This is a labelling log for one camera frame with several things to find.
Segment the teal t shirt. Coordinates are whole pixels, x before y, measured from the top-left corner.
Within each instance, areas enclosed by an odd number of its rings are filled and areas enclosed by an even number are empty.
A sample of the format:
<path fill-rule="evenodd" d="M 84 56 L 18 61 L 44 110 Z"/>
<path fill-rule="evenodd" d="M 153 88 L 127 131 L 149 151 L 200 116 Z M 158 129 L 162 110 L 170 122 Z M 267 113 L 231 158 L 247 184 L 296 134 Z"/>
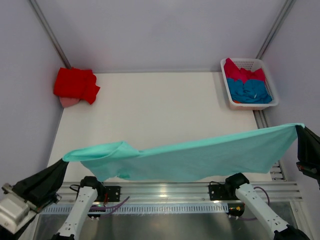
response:
<path fill-rule="evenodd" d="M 80 162 L 101 182 L 116 177 L 194 182 L 237 173 L 266 174 L 297 139 L 296 128 L 289 123 L 145 150 L 119 141 L 76 149 L 62 159 Z"/>

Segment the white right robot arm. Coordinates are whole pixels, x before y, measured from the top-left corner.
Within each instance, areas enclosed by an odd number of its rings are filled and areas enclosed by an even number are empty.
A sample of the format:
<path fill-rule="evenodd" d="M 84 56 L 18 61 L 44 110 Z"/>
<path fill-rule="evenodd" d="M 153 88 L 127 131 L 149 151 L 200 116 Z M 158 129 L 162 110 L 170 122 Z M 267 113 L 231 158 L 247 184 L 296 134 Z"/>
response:
<path fill-rule="evenodd" d="M 298 144 L 296 166 L 305 176 L 320 181 L 320 137 L 307 127 L 297 126 Z M 250 181 L 236 173 L 225 180 L 224 193 L 230 199 L 238 198 L 264 226 L 272 240 L 308 240 L 301 230 L 279 217 L 261 197 L 256 194 Z"/>

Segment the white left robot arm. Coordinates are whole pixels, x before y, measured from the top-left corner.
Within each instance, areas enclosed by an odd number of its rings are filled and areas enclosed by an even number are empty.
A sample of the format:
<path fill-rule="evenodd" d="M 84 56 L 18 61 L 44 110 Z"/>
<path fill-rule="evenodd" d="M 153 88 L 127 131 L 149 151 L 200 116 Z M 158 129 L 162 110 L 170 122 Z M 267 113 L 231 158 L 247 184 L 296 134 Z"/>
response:
<path fill-rule="evenodd" d="M 5 227 L 16 240 L 45 207 L 59 201 L 57 191 L 63 184 L 68 163 L 62 159 L 40 172 L 18 181 L 8 192 L 13 208 Z M 53 240 L 77 240 L 94 201 L 105 195 L 105 187 L 95 176 L 85 176 L 78 188 L 75 203 Z"/>

